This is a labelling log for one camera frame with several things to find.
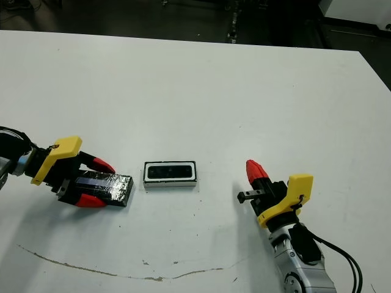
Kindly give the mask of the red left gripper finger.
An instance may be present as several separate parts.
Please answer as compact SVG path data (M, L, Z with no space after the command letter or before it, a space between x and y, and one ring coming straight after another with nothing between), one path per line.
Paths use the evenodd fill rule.
M103 208L107 206L102 199L92 195L81 195L75 205L80 208Z
M91 170L102 173L115 173L114 168L102 159L87 154L85 152L79 153L81 163Z

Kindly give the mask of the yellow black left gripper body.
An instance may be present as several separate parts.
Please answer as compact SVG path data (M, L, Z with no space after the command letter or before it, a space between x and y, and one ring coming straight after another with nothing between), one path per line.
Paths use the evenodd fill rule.
M80 137L71 136L58 139L48 148L34 148L30 158L31 183L50 186L61 202L78 203L81 193L74 187L81 166L81 144Z

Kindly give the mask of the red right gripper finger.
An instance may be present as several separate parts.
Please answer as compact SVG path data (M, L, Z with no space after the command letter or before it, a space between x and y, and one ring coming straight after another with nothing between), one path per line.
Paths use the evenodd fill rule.
M252 159L246 161L246 173L251 187L254 190L261 189L264 178L263 167Z
M250 185L254 190L269 190L272 185L263 167L252 159L250 160Z

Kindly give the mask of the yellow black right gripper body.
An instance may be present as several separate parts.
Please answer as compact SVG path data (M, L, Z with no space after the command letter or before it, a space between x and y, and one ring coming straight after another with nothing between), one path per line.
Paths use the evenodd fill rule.
M252 190L239 192L240 203L249 200L262 228L280 228L297 223L300 209L310 200L313 176L291 175L287 183L271 181L268 175L249 177Z

